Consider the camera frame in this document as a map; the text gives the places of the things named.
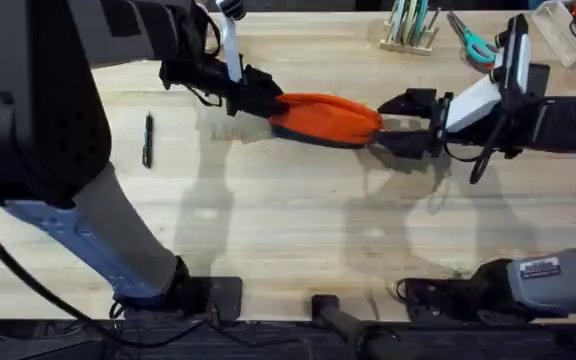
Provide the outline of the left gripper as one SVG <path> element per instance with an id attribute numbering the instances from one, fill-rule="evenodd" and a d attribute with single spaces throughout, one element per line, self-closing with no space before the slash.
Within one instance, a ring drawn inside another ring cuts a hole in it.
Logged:
<path id="1" fill-rule="evenodd" d="M 195 95 L 215 95 L 216 107 L 225 106 L 230 116 L 244 112 L 270 118 L 288 111 L 278 101 L 282 88 L 273 76 L 248 64 L 239 52 L 236 21 L 244 14 L 241 3 L 226 3 L 218 25 L 199 3 L 176 15 L 178 53 L 161 64 L 159 76 L 165 88 L 183 85 Z"/>

